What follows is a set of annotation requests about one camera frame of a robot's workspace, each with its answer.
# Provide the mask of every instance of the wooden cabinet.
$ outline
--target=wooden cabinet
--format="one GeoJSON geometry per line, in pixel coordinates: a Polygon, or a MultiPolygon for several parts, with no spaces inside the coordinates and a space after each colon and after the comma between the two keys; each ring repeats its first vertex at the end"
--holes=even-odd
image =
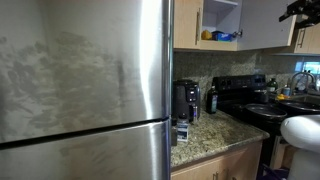
{"type": "Polygon", "coordinates": [[[203,0],[174,1],[174,48],[199,49],[203,0]]]}
{"type": "Polygon", "coordinates": [[[312,37],[312,31],[312,28],[304,28],[298,31],[297,39],[293,42],[293,53],[308,53],[309,44],[312,37]]]}
{"type": "Polygon", "coordinates": [[[255,180],[261,142],[172,172],[172,180],[255,180]]]}
{"type": "Polygon", "coordinates": [[[289,1],[175,0],[174,47],[238,51],[288,46],[295,16],[283,22],[278,19],[293,2],[289,1]],[[200,40],[203,30],[243,33],[232,42],[219,42],[200,40]]]}
{"type": "Polygon", "coordinates": [[[306,28],[303,44],[308,46],[307,53],[320,54],[320,24],[306,28]]]}

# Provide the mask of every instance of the granite countertop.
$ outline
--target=granite countertop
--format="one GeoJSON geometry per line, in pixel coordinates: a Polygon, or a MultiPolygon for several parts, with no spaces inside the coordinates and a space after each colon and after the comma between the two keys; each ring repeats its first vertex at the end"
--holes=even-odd
{"type": "Polygon", "coordinates": [[[234,147],[256,142],[269,134],[236,118],[217,111],[201,111],[199,122],[189,126],[188,142],[171,147],[171,167],[177,167],[205,157],[225,152],[234,147]]]}

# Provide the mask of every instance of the lower cabinet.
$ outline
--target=lower cabinet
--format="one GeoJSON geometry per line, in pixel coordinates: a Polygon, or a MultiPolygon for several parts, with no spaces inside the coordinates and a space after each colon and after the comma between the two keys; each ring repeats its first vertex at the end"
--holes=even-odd
{"type": "Polygon", "coordinates": [[[262,142],[208,158],[171,173],[172,180],[255,180],[262,142]]]}

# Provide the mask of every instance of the sink faucet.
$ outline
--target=sink faucet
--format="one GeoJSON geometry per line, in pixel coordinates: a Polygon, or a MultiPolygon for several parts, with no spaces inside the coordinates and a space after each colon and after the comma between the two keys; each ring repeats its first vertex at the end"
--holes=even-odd
{"type": "Polygon", "coordinates": [[[293,95],[294,92],[294,79],[299,75],[299,74],[304,74],[306,76],[310,76],[311,77],[311,83],[315,83],[315,78],[314,76],[310,73],[310,72],[298,72],[295,75],[292,76],[292,80],[291,80],[291,85],[290,85],[290,96],[293,95]]]}

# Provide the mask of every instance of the coffee maker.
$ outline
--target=coffee maker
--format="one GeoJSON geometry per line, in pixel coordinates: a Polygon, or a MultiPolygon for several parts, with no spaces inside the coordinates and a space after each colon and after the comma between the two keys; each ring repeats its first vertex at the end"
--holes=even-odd
{"type": "Polygon", "coordinates": [[[185,116],[189,122],[196,122],[200,117],[199,83],[188,79],[173,82],[172,122],[179,116],[185,116]]]}

